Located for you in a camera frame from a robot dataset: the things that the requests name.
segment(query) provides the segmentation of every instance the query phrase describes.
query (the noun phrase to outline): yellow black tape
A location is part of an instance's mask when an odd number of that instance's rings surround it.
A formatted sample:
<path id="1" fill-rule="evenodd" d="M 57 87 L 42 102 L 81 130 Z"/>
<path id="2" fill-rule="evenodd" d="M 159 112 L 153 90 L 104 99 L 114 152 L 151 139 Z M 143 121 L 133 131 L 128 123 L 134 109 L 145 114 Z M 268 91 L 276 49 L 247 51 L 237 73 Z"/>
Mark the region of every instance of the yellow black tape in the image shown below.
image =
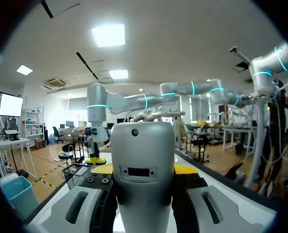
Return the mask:
<path id="1" fill-rule="evenodd" d="M 50 183 L 48 183 L 48 182 L 45 182 L 45 181 L 43 181 L 43 180 L 41 180 L 41 179 L 39 179 L 42 183 L 45 183 L 46 185 L 48 185 L 48 186 L 50 186 L 50 187 L 52 187 L 52 188 L 56 188 L 56 186 L 54 186 L 53 184 L 50 184 Z"/>
<path id="2" fill-rule="evenodd" d="M 50 174 L 51 172 L 53 172 L 54 170 L 56 170 L 58 167 L 60 167 L 60 166 L 62 166 L 62 165 L 64 165 L 64 164 L 65 164 L 65 163 L 62 163 L 61 165 L 57 166 L 57 167 L 56 167 L 55 169 L 53 169 L 52 171 L 47 172 L 47 173 L 44 174 L 43 176 L 40 176 L 37 180 L 34 180 L 34 181 L 32 182 L 32 184 L 36 183 L 37 181 L 41 181 L 42 183 L 45 183 L 45 184 L 47 184 L 47 185 L 50 186 L 50 187 L 56 188 L 56 186 L 54 186 L 53 184 L 50 184 L 50 183 L 48 183 L 48 182 L 43 181 L 41 178 L 44 178 L 46 175 Z"/>

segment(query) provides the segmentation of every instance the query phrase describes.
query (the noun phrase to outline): ceiling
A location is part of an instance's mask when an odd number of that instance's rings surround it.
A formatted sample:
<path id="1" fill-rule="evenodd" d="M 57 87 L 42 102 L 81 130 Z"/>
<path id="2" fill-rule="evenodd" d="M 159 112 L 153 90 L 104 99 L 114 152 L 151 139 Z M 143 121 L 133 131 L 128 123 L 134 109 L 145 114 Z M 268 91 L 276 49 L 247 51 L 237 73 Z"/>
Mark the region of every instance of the ceiling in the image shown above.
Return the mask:
<path id="1" fill-rule="evenodd" d="M 59 76 L 74 95 L 91 83 L 111 92 L 154 92 L 162 82 L 222 79 L 227 89 L 244 91 L 249 71 L 232 69 L 241 60 L 267 53 L 283 40 L 269 19 L 249 0 L 46 0 L 23 19 L 2 52 L 0 83 L 43 88 Z M 125 45 L 97 47 L 92 28 L 124 24 Z M 86 68 L 79 53 L 99 80 Z M 32 70 L 16 72 L 20 65 Z M 109 70 L 127 69 L 129 79 L 114 82 Z"/>
<path id="2" fill-rule="evenodd" d="M 141 93 L 160 94 L 159 85 L 148 83 L 108 83 L 106 90 L 111 93 L 120 93 L 125 95 L 137 95 Z M 86 97 L 87 87 L 73 87 L 70 90 L 56 91 L 49 93 L 51 96 L 62 100 L 76 99 Z"/>

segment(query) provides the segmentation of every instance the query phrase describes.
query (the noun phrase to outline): ceiling light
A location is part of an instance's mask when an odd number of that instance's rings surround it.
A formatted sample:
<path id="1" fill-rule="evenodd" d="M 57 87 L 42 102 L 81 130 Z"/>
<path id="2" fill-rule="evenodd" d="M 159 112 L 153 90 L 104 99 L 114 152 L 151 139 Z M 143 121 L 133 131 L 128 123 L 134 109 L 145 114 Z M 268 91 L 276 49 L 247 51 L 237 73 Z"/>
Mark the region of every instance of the ceiling light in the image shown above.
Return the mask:
<path id="1" fill-rule="evenodd" d="M 112 79 L 128 79 L 129 78 L 129 74 L 128 74 L 128 71 L 126 69 L 111 70 L 111 71 L 109 71 L 109 74 L 110 74 Z"/>
<path id="2" fill-rule="evenodd" d="M 17 72 L 24 74 L 24 75 L 28 75 L 29 73 L 31 73 L 33 70 L 29 69 L 28 67 L 21 65 L 18 69 Z"/>
<path id="3" fill-rule="evenodd" d="M 124 24 L 101 26 L 92 29 L 98 47 L 124 45 Z"/>

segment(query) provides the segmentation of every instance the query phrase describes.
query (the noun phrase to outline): cardboard box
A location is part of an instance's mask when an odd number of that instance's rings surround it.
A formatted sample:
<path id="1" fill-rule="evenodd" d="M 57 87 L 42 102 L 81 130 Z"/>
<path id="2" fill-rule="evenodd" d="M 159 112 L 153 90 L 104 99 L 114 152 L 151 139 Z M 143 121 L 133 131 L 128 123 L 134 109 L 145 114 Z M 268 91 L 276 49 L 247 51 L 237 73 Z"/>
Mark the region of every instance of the cardboard box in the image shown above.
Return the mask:
<path id="1" fill-rule="evenodd" d="M 34 139 L 34 142 L 35 142 L 35 149 L 38 150 L 38 149 L 43 148 L 42 138 Z"/>

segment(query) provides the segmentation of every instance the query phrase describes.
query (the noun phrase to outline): yellow pad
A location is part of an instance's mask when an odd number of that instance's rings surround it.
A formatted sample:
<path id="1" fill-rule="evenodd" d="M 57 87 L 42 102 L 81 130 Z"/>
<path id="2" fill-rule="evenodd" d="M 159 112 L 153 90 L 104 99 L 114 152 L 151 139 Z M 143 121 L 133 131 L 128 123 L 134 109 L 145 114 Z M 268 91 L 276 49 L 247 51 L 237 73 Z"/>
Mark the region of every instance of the yellow pad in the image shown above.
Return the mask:
<path id="1" fill-rule="evenodd" d="M 174 164 L 174 169 L 176 174 L 198 173 L 196 169 L 182 164 Z"/>
<path id="2" fill-rule="evenodd" d="M 86 163 L 88 165 L 103 165 L 103 164 L 106 164 L 106 159 L 105 158 L 96 158 L 96 157 L 87 158 Z"/>
<path id="3" fill-rule="evenodd" d="M 191 174 L 198 173 L 196 169 L 182 165 L 182 164 L 174 164 L 174 169 L 176 174 Z M 113 164 L 105 164 L 94 168 L 92 173 L 102 173 L 102 174 L 112 174 L 113 173 Z"/>

